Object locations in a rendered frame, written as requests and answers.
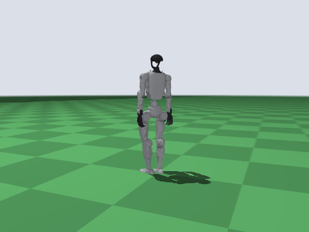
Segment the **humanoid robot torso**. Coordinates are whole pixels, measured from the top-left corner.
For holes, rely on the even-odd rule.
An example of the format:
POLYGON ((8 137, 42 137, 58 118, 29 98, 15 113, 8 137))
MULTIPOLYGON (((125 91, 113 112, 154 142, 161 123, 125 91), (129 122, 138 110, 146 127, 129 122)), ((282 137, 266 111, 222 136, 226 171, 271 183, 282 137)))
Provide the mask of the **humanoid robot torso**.
POLYGON ((147 110, 151 111, 150 118, 161 117, 161 106, 158 106, 158 102, 156 100, 161 100, 164 92, 165 92, 165 84, 166 84, 166 74, 163 73, 155 73, 153 71, 147 72, 149 73, 149 77, 146 80, 146 95, 148 99, 153 99, 150 101, 150 107, 147 110))

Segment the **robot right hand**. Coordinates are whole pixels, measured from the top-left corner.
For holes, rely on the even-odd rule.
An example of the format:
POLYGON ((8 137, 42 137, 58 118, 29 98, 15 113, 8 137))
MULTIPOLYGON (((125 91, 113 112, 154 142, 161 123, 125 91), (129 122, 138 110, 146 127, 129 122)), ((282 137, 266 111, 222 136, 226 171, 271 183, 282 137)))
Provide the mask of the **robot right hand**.
MULTIPOLYGON (((172 113, 172 109, 170 109, 170 113, 167 112, 167 114, 168 114, 167 123, 166 123, 167 126, 173 123, 173 117, 172 117, 171 113, 172 113)), ((166 120, 164 120, 164 122, 165 121, 166 120)))

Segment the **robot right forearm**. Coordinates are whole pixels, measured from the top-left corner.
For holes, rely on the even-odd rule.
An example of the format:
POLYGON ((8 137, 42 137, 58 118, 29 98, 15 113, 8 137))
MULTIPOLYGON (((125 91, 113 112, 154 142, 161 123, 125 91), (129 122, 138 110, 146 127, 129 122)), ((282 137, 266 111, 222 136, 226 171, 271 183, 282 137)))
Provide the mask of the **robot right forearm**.
POLYGON ((168 113, 170 113, 170 109, 171 109, 171 99, 172 99, 171 96, 166 98, 166 109, 168 113))

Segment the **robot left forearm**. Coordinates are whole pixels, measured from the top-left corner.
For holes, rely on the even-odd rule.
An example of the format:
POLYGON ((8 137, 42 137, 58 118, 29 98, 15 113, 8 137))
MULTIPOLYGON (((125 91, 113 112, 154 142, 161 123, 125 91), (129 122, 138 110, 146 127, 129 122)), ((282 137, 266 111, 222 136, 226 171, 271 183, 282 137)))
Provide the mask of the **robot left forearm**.
POLYGON ((137 113, 140 114, 140 110, 143 111, 143 101, 144 101, 144 98, 141 97, 141 92, 140 91, 137 92, 137 97, 138 97, 137 113))

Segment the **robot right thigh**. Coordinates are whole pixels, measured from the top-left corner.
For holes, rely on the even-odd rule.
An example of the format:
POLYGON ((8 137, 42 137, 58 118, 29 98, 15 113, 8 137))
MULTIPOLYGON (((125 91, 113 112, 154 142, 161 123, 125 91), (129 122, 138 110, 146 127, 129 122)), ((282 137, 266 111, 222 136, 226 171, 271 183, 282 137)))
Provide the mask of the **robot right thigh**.
POLYGON ((161 117, 157 117, 155 120, 155 131, 156 131, 156 145, 158 147, 162 147, 164 145, 164 140, 163 140, 163 132, 164 132, 164 127, 165 127, 165 122, 168 118, 168 114, 164 111, 161 110, 161 117))

